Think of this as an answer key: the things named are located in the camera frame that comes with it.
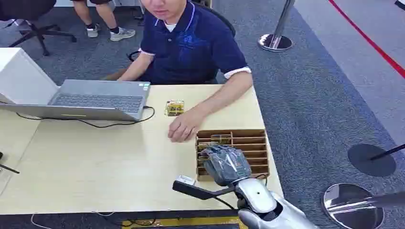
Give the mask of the person's left hand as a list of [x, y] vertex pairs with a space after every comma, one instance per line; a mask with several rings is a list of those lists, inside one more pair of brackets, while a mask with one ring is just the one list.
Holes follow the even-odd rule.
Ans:
[[206, 117], [207, 114], [194, 108], [181, 114], [169, 125], [168, 138], [172, 142], [188, 141], [198, 131]]

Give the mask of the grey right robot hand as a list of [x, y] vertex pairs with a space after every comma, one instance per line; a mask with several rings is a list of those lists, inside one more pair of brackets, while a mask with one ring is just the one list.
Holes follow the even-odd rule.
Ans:
[[201, 155], [208, 157], [204, 167], [219, 186], [229, 186], [252, 175], [250, 164], [240, 149], [213, 145], [201, 151]]

